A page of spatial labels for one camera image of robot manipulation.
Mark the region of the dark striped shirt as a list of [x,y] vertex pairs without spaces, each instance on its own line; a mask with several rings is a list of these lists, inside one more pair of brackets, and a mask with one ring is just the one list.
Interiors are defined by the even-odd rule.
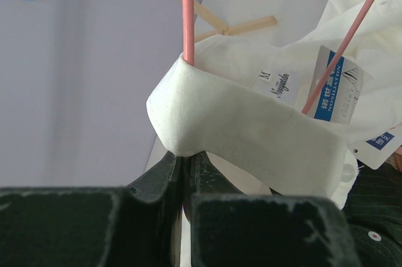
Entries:
[[362,266],[401,266],[401,172],[362,166],[343,212]]

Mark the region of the pink wire hanger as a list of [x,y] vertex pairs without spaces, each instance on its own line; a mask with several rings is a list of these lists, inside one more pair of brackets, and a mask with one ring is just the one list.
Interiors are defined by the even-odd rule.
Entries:
[[[326,68],[325,73],[322,75],[322,78],[319,80],[313,92],[310,94],[310,96],[308,96],[308,99],[302,109],[303,114],[308,114],[308,112],[312,108],[316,98],[320,95],[321,90],[325,85],[327,79],[329,78],[333,69],[340,60],[341,56],[345,52],[347,46],[351,42],[357,29],[360,27],[361,23],[366,17],[374,1],[375,0],[365,0],[361,10],[358,12],[354,22],[350,26],[345,38],[342,40],[342,43],[340,44],[333,59],[331,60],[330,65]],[[183,14],[183,59],[189,65],[193,66],[195,62],[194,0],[182,0],[182,14]]]

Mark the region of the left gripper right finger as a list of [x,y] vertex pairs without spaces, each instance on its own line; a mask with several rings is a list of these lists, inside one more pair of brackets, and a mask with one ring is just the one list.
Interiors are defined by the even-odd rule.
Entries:
[[193,266],[360,266],[344,215],[321,197],[246,195],[201,152],[184,158]]

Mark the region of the white shirt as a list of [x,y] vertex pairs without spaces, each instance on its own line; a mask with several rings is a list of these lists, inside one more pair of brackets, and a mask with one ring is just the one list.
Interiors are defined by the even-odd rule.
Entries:
[[325,71],[364,0],[328,0],[317,27],[276,47],[235,36],[196,44],[195,64],[179,57],[146,108],[176,156],[202,151],[282,195],[325,197],[343,208],[357,177],[353,143],[401,123],[401,0],[375,0],[347,47],[341,69],[308,114]]

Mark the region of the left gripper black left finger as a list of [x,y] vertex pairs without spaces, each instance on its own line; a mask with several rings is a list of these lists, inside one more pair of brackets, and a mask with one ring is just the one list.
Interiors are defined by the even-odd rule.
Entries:
[[182,159],[125,187],[1,189],[2,266],[178,266]]

